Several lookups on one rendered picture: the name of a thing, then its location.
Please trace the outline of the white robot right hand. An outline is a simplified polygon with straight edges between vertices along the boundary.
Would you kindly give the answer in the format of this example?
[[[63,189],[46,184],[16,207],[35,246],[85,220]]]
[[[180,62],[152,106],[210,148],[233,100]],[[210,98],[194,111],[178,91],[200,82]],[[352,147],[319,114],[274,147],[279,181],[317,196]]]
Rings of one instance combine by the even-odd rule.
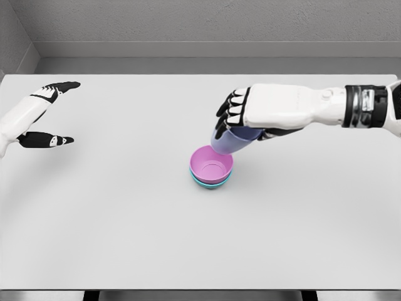
[[[255,84],[231,92],[216,113],[215,139],[235,127],[298,130],[313,122],[312,89]]]

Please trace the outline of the lavender cup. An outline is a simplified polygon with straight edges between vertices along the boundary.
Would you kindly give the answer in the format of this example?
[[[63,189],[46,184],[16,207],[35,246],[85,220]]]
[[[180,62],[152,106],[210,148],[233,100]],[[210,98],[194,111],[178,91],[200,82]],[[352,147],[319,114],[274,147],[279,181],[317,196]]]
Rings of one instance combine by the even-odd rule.
[[[218,154],[232,154],[258,139],[263,132],[263,129],[233,127],[226,130],[219,139],[216,139],[217,130],[214,130],[211,137],[211,147]]]

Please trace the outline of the teal bowl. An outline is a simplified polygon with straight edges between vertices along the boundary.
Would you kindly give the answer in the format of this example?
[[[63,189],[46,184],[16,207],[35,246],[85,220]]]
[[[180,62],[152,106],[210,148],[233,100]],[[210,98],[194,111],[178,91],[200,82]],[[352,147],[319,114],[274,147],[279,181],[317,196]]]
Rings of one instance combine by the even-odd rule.
[[[216,188],[218,188],[218,187],[221,187],[222,185],[224,185],[224,184],[230,179],[230,177],[231,177],[231,175],[232,175],[232,171],[231,171],[231,172],[228,174],[228,176],[227,176],[222,182],[219,182],[219,183],[217,183],[217,184],[207,184],[207,183],[204,183],[204,182],[198,180],[198,178],[195,177],[195,175],[194,175],[194,173],[191,171],[191,169],[189,169],[189,172],[190,172],[190,175],[191,175],[192,179],[193,179],[199,186],[201,186],[201,187],[203,187],[203,188],[206,188],[206,189],[216,189]]]

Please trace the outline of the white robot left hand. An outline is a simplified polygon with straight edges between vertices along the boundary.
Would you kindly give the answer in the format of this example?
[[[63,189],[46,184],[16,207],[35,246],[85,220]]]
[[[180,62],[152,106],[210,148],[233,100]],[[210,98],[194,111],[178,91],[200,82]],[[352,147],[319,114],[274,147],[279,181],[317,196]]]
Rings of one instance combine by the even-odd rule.
[[[12,143],[19,143],[27,149],[48,149],[74,142],[72,137],[63,137],[46,132],[30,132],[37,122],[54,104],[59,96],[76,89],[79,82],[51,83],[24,97],[15,107],[0,118],[0,132]]]

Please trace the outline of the pink bowl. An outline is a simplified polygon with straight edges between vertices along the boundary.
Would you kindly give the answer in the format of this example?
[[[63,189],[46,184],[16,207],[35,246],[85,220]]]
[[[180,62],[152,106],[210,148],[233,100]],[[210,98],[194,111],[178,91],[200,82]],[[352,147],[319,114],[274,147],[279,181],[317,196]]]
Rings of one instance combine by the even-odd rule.
[[[219,154],[210,145],[195,150],[189,161],[189,168],[193,176],[208,185],[224,182],[230,176],[233,165],[232,155]]]

